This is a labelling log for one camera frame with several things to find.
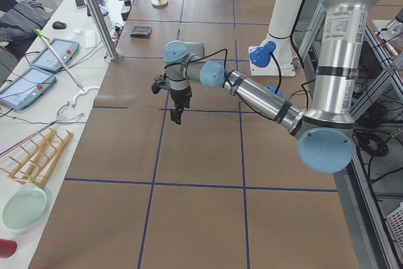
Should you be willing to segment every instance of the phone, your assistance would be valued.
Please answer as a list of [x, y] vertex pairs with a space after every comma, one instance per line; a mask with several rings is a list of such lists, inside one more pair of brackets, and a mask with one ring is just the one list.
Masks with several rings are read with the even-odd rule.
[[86, 2], [84, 0], [76, 0], [76, 6], [77, 6], [77, 9], [85, 8]]

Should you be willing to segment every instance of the black computer mouse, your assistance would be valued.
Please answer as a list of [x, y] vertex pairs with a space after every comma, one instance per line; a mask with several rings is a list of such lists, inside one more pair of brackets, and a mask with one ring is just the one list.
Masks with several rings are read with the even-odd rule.
[[53, 22], [52, 28], [54, 28], [55, 30], [63, 30], [64, 28], [66, 28], [66, 24], [64, 22], [61, 21], [55, 21]]

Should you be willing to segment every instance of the metal pole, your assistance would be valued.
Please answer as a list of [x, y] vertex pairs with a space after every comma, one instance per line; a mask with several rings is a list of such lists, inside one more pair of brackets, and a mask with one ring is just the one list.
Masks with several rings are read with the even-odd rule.
[[105, 20], [101, 14], [101, 10], [96, 2], [96, 0], [86, 0], [89, 11], [91, 12], [91, 16], [94, 19], [95, 25], [98, 29], [98, 33], [101, 36], [102, 42], [108, 51], [108, 55], [111, 60], [114, 60], [117, 57], [117, 52], [115, 45], [110, 38], [109, 29], [106, 26]]

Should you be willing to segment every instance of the blue joint cap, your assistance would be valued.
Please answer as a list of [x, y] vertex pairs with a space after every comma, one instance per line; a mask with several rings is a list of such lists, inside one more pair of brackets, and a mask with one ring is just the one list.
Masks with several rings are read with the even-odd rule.
[[167, 63], [179, 61], [188, 54], [188, 47], [182, 41], [175, 40], [165, 46], [164, 61]]
[[302, 162], [319, 173], [336, 173], [344, 169], [350, 163], [353, 151], [353, 143], [347, 135], [325, 127], [308, 130], [298, 142]]
[[224, 80], [224, 66], [217, 61], [208, 61], [200, 70], [200, 82], [209, 88], [216, 88]]
[[262, 47], [256, 47], [250, 54], [249, 59], [257, 67], [266, 67], [270, 63], [270, 54], [276, 49], [276, 43], [269, 41]]

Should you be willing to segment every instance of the person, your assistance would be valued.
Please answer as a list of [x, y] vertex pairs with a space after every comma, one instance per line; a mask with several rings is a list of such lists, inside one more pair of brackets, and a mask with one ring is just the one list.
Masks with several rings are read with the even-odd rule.
[[34, 29], [48, 21], [42, 4], [35, 0], [0, 0], [0, 42], [19, 60], [36, 38]]

